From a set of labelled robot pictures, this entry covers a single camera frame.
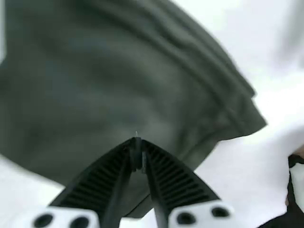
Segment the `mounting hole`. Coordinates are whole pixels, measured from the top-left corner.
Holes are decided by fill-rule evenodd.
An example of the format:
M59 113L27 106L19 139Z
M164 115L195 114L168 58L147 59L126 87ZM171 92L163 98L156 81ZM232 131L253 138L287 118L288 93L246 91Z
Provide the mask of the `mounting hole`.
M48 226L53 220L53 216L51 214L44 214L39 216L34 221L34 227L35 228L42 228Z
M188 212L182 212L177 216L177 222L181 225L189 225L194 224L196 222L196 219L194 215Z
M78 217L73 220L70 228L87 228L89 225L89 219L86 217Z
M216 208L212 209L212 214L214 217L217 217L217 218L228 217L230 215L229 211L222 207L216 207Z

